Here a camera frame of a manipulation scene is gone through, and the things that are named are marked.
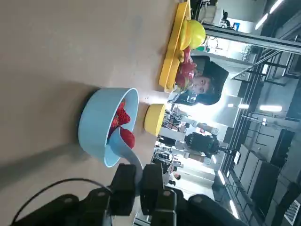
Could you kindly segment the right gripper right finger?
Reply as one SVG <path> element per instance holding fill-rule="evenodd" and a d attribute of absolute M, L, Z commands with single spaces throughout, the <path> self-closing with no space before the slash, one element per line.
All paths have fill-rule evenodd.
<path fill-rule="evenodd" d="M 160 165 L 143 169 L 140 202 L 152 226 L 241 226 L 228 210 L 204 194 L 185 199 L 181 190 L 165 187 Z"/>

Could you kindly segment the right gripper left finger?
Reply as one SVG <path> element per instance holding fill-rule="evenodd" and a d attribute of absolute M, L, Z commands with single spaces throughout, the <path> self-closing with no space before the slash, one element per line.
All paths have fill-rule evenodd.
<path fill-rule="evenodd" d="M 69 178 L 52 183 L 26 201 L 14 216 L 15 226 L 111 226 L 113 216 L 130 215 L 136 195 L 135 165 L 120 164 L 109 186 L 86 178 Z M 64 194 L 23 218 L 19 214 L 48 189 L 72 181 L 97 185 L 83 200 Z"/>

